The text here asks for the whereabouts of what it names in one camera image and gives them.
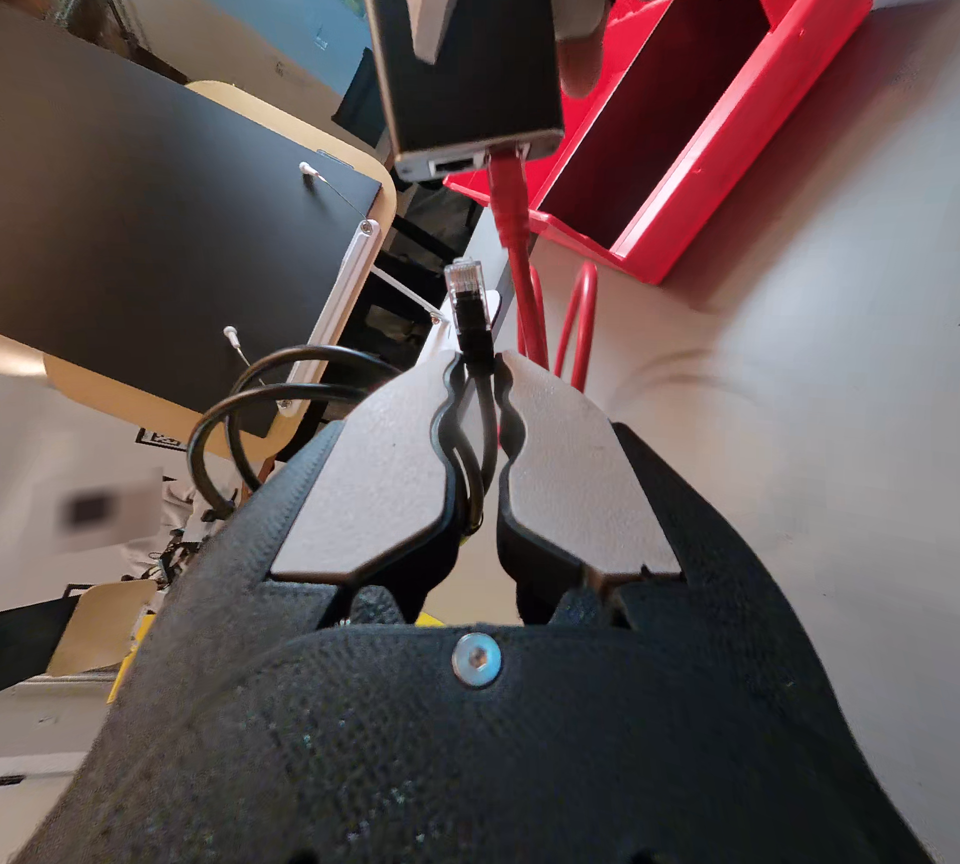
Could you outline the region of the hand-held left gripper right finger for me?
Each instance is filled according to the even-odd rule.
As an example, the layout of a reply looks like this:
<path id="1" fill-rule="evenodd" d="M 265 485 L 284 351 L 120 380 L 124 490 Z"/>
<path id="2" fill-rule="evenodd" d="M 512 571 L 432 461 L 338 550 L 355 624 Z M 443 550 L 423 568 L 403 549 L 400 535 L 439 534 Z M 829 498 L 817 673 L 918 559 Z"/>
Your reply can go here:
<path id="1" fill-rule="evenodd" d="M 597 405 L 516 351 L 497 356 L 494 396 L 507 456 L 496 547 L 525 625 L 549 622 L 570 590 L 599 598 L 683 571 L 618 438 Z"/>

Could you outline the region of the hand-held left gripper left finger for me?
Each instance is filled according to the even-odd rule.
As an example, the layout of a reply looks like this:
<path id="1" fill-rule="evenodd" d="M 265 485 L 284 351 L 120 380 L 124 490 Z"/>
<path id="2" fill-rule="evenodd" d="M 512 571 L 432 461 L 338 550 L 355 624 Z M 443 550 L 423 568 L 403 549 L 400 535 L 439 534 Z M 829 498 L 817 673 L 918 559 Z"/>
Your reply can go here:
<path id="1" fill-rule="evenodd" d="M 452 435 L 460 362 L 441 351 L 393 378 L 271 490 L 284 524 L 269 579 L 326 589 L 319 621 L 342 622 L 375 586 L 414 622 L 453 569 L 469 511 Z"/>

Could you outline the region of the black network switch box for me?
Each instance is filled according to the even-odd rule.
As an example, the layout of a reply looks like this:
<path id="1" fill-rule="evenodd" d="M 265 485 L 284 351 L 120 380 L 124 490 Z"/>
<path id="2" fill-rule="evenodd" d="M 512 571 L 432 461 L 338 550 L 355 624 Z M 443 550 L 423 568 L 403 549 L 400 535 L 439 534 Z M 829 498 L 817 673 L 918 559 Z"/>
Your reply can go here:
<path id="1" fill-rule="evenodd" d="M 414 53 L 406 0 L 364 0 L 397 175 L 481 170 L 493 151 L 535 160 L 564 135 L 550 0 L 458 0 L 436 63 Z"/>

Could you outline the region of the red plastic bin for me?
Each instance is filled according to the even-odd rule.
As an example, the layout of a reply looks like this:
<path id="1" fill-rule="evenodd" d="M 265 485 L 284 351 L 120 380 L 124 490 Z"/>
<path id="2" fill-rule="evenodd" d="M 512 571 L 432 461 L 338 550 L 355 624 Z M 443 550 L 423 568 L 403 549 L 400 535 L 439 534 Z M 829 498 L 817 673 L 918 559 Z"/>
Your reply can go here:
<path id="1" fill-rule="evenodd" d="M 601 77 L 526 165 L 532 231 L 657 285 L 873 0 L 617 0 Z"/>

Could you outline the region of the cardboard box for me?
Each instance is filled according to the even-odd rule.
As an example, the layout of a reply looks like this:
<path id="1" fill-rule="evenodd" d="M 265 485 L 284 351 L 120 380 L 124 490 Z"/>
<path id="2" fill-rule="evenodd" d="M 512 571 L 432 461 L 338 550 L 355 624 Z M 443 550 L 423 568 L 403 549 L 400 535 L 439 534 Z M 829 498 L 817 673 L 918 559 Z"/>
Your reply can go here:
<path id="1" fill-rule="evenodd" d="M 96 584 L 80 595 L 44 672 L 72 677 L 118 665 L 158 593 L 153 580 Z"/>

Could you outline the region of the black board with wooden rim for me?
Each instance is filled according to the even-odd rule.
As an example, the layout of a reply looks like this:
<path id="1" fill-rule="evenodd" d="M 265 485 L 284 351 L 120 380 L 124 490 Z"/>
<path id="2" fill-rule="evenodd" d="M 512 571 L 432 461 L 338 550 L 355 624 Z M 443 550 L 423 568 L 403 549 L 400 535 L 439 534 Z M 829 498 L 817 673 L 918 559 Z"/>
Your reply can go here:
<path id="1" fill-rule="evenodd" d="M 375 159 L 2 6 L 2 339 L 71 400 L 186 440 L 244 365 L 336 342 L 389 232 Z"/>

